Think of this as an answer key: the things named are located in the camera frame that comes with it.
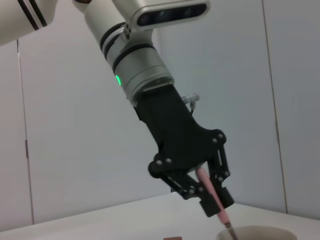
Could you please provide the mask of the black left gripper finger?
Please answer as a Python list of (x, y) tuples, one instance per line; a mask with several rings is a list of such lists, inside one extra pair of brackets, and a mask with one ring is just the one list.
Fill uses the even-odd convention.
[(184, 200), (200, 198), (200, 205), (207, 217), (212, 217), (221, 212), (213, 195), (206, 190), (203, 183), (190, 177), (183, 171), (155, 171), (154, 177), (163, 180)]
[(223, 181), (230, 176), (226, 153), (222, 145), (213, 152), (213, 156), (208, 161), (208, 170), (211, 183), (224, 208), (234, 204), (234, 200), (226, 187), (222, 186)]

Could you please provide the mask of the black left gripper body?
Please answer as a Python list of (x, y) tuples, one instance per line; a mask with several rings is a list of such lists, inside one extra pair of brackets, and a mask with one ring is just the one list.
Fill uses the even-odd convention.
[(135, 111), (158, 146), (149, 164), (152, 177), (155, 171), (189, 173), (208, 164), (214, 151), (226, 143), (221, 130), (206, 129), (195, 121), (171, 84), (142, 92)]

